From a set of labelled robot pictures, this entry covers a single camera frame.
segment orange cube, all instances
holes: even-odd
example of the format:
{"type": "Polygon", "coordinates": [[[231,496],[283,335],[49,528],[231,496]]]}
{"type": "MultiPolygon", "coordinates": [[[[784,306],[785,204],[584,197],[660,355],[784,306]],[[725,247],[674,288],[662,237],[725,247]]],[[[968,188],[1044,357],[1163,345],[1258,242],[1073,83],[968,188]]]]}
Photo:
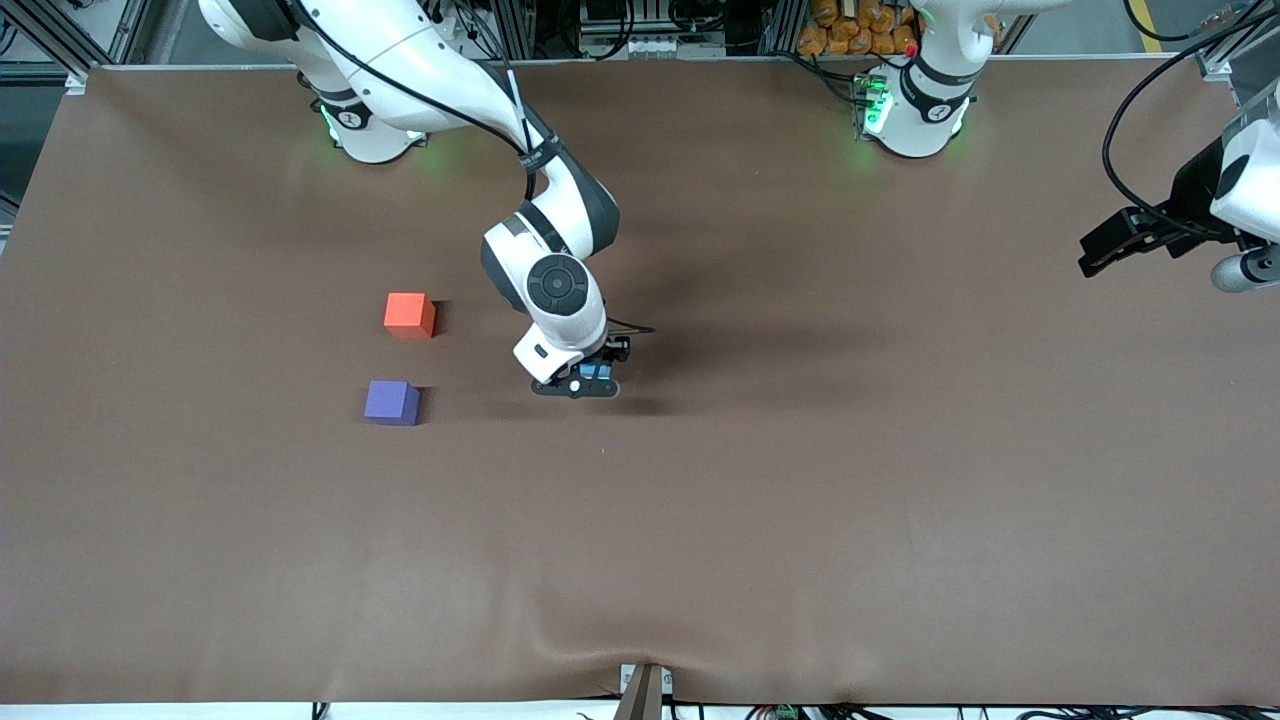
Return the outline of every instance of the orange cube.
{"type": "Polygon", "coordinates": [[[435,305],[422,292],[392,292],[383,325],[402,340],[429,338],[435,334],[435,305]]]}

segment floor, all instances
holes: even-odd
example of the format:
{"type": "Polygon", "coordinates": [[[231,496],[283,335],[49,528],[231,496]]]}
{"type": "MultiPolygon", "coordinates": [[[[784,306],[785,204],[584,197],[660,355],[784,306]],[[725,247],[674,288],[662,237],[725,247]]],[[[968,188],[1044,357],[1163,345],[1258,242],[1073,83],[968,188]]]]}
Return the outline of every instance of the floor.
{"type": "MultiPolygon", "coordinates": [[[[67,4],[67,0],[58,0],[67,4]]],[[[164,64],[174,65],[260,65],[280,64],[280,59],[270,55],[246,53],[223,42],[205,24],[196,0],[154,0],[164,14],[161,27],[165,32],[152,44],[147,56],[164,64]]],[[[1166,33],[1178,33],[1198,23],[1215,10],[1224,0],[1147,0],[1153,26],[1166,33]]],[[[77,19],[110,18],[113,6],[122,6],[124,0],[96,0],[81,14],[68,13],[77,19]]],[[[1143,53],[1157,49],[1158,44],[1143,44],[1142,37],[1129,26],[1121,0],[1082,0],[1064,9],[1039,15],[1027,32],[1019,54],[1024,55],[1103,55],[1143,53]]],[[[109,37],[109,22],[95,22],[91,27],[95,37],[109,37]]],[[[1176,50],[1179,45],[1165,45],[1164,50],[1176,50]]],[[[58,87],[8,87],[4,68],[6,61],[32,60],[35,49],[18,38],[9,53],[0,54],[0,191],[13,197],[22,197],[27,181],[35,168],[36,158],[45,133],[52,122],[58,99],[58,87]]],[[[1270,67],[1257,78],[1249,81],[1261,88],[1270,82],[1270,67]]],[[[0,217],[0,225],[5,224],[0,217]]]]}

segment metal post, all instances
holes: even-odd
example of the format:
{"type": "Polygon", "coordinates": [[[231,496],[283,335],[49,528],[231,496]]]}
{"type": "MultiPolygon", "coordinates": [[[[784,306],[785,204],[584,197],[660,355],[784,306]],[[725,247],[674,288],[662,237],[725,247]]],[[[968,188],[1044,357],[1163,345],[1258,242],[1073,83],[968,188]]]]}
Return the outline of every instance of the metal post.
{"type": "Polygon", "coordinates": [[[0,0],[0,10],[27,40],[82,82],[92,68],[111,63],[93,38],[50,0],[0,0]]]}

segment white robot link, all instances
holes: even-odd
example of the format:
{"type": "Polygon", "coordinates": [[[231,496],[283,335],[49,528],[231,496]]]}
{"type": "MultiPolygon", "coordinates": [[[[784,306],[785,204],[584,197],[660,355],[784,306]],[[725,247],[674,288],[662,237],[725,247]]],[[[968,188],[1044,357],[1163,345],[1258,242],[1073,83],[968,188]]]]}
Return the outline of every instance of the white robot link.
{"type": "Polygon", "coordinates": [[[1240,252],[1210,273],[1222,292],[1280,284],[1280,79],[1249,100],[1220,138],[1174,177],[1169,200],[1151,211],[1125,208],[1080,240],[1080,270],[1165,247],[1181,258],[1204,242],[1240,252]]]}
{"type": "Polygon", "coordinates": [[[861,135],[904,158],[946,147],[964,123],[969,91],[995,47],[986,17],[1061,8],[1071,0],[911,0],[924,20],[919,53],[870,70],[861,135]]]}
{"type": "MultiPolygon", "coordinates": [[[[353,159],[385,163],[425,135],[474,124],[520,154],[525,201],[485,233],[481,265],[511,306],[532,319],[515,355],[539,395],[613,397],[612,365],[630,338],[609,334],[584,259],[608,247],[618,206],[520,99],[515,73],[452,50],[413,0],[200,0],[227,42],[282,55],[317,97],[353,159]],[[547,188],[532,196],[536,173],[547,188]]],[[[649,328],[637,328],[645,332],[649,328]]]]}

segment yellow stripe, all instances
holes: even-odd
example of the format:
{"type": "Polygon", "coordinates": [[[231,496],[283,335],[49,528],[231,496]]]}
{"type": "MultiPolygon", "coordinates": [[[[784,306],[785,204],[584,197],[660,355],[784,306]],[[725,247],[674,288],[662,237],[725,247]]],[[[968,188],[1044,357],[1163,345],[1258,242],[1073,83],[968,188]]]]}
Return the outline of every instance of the yellow stripe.
{"type": "MultiPolygon", "coordinates": [[[[1151,22],[1151,10],[1147,9],[1147,0],[1120,0],[1120,1],[1121,3],[1129,3],[1129,6],[1133,8],[1133,15],[1135,18],[1138,18],[1138,22],[1142,23],[1144,27],[1147,27],[1147,28],[1156,27],[1151,22]]],[[[1142,36],[1142,46],[1147,49],[1147,53],[1164,53],[1165,51],[1165,47],[1162,45],[1160,45],[1158,40],[1156,40],[1153,37],[1147,37],[1146,35],[1142,35],[1140,32],[1138,35],[1142,36]]]]}

